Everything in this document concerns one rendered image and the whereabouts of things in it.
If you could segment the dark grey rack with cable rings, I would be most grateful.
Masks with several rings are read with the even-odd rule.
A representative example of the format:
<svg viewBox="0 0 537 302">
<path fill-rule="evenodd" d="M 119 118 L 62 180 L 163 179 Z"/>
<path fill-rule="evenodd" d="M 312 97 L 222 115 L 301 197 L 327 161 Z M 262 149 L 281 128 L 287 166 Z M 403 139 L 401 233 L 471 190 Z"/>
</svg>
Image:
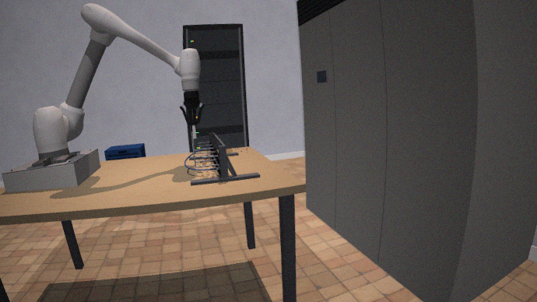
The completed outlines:
<svg viewBox="0 0 537 302">
<path fill-rule="evenodd" d="M 215 135 L 215 136 L 214 136 Z M 215 138 L 214 138 L 215 137 Z M 207 149 L 214 149 L 214 153 L 216 155 L 210 156 L 206 155 L 203 156 L 191 156 L 189 157 L 190 160 L 197 160 L 197 159 L 204 159 L 204 158 L 212 158 L 215 157 L 215 161 L 217 164 L 214 165 L 206 165 L 207 167 L 210 166 L 218 166 L 216 168 L 213 168 L 213 170 L 219 170 L 220 177 L 212 177 L 212 178 L 205 178 L 205 179 L 198 179 L 198 180 L 191 180 L 191 185 L 193 184 L 206 184 L 206 183 L 213 183 L 213 182 L 221 182 L 221 181 L 233 181 L 233 180 L 240 180 L 240 179 L 246 179 L 246 178 L 253 178 L 253 177 L 260 177 L 259 173 L 251 173 L 251 174 L 239 174 L 237 175 L 228 156 L 234 156 L 239 155 L 238 152 L 236 153 L 226 153 L 226 146 L 224 143 L 219 139 L 219 137 L 214 133 L 209 133 L 209 139 L 212 145 L 205 145 L 205 146 L 212 146 L 213 148 L 207 148 Z M 220 144 L 218 146 L 217 142 Z M 209 143 L 207 142 L 207 143 Z M 216 146 L 219 150 L 219 152 L 216 150 Z M 227 155 L 227 156 L 226 156 Z M 218 164 L 219 163 L 219 164 Z M 228 167 L 227 167 L 228 164 Z M 230 170 L 232 176 L 228 175 L 228 169 Z"/>
</svg>

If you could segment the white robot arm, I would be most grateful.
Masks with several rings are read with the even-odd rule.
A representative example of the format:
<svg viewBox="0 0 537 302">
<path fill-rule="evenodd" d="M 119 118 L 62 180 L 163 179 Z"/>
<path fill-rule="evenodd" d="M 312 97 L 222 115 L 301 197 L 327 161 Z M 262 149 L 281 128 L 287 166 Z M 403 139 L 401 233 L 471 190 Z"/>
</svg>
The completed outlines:
<svg viewBox="0 0 537 302">
<path fill-rule="evenodd" d="M 173 67 L 174 72 L 181 77 L 185 92 L 200 89 L 201 65 L 196 49 L 184 49 L 181 56 L 176 57 L 97 4 L 84 5 L 81 17 L 92 25 L 89 36 L 92 40 L 83 55 L 67 100 L 59 108 L 50 106 L 37 109 L 33 116 L 33 134 L 39 160 L 32 167 L 64 163 L 76 156 L 76 153 L 69 152 L 67 142 L 77 138 L 83 130 L 85 112 L 82 106 L 105 49 L 116 37 L 132 42 Z"/>
</svg>

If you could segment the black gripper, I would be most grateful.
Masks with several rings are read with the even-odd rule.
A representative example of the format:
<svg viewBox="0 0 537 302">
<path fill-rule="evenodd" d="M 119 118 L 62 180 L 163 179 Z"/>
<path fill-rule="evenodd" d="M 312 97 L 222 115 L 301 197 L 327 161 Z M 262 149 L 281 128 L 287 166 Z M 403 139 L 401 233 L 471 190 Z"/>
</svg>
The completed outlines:
<svg viewBox="0 0 537 302">
<path fill-rule="evenodd" d="M 197 99 L 194 99 L 194 98 L 197 98 Z M 199 109 L 199 113 L 198 113 L 198 119 L 196 121 L 196 109 L 197 109 L 198 105 L 200 106 L 200 109 Z M 184 106 L 186 106 L 186 108 L 189 111 L 189 117 L 190 117 L 191 122 L 189 122 L 189 120 L 188 120 L 188 117 L 187 117 L 186 112 L 184 110 Z M 182 112 L 184 114 L 184 117 L 185 117 L 185 120 L 186 120 L 187 124 L 191 126 L 193 139 L 196 139 L 196 131 L 197 131 L 196 124 L 199 124 L 199 122 L 200 122 L 201 115 L 202 115 L 202 109 L 203 109 L 204 106 L 205 106 L 204 104 L 200 103 L 198 91 L 184 92 L 184 104 L 182 104 L 180 106 L 180 109 L 182 110 Z M 193 119 L 192 119 L 191 110 L 193 110 Z"/>
</svg>

